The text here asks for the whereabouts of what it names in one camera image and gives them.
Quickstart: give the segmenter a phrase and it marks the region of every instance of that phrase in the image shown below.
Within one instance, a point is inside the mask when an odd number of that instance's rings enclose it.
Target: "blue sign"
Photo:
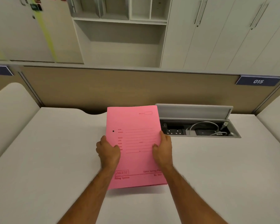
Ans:
[[[0,66],[0,75],[11,75],[13,76],[12,72],[9,70],[7,66]]]
[[[276,76],[252,76],[252,75],[241,75],[236,85],[247,85],[247,86],[276,86],[280,82],[280,77]]]

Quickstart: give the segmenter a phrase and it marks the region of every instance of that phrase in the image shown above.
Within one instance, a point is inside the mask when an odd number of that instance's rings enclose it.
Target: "pink file folder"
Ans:
[[[121,150],[108,189],[167,184],[152,154],[153,144],[160,144],[160,130],[156,105],[108,107],[107,141]]]

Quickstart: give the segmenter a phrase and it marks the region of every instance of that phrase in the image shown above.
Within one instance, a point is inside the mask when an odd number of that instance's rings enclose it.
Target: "hand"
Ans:
[[[118,145],[112,147],[106,139],[102,136],[101,141],[96,143],[96,152],[101,159],[101,167],[116,169],[120,159],[120,148]]]
[[[160,131],[160,135],[160,146],[153,145],[153,158],[161,169],[171,168],[173,167],[171,137],[165,135],[163,131]]]

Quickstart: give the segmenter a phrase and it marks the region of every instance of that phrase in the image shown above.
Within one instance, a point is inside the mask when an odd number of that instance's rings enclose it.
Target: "power socket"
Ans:
[[[181,129],[180,130],[168,129],[166,131],[166,134],[168,134],[168,135],[184,135]]]

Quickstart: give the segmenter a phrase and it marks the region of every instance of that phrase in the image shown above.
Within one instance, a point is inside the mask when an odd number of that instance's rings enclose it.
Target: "desk surface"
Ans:
[[[254,115],[242,138],[172,137],[173,162],[229,223],[280,223],[280,143]],[[56,223],[100,168],[106,114],[41,108],[0,158],[0,223]],[[180,223],[167,185],[107,192],[97,223]]]

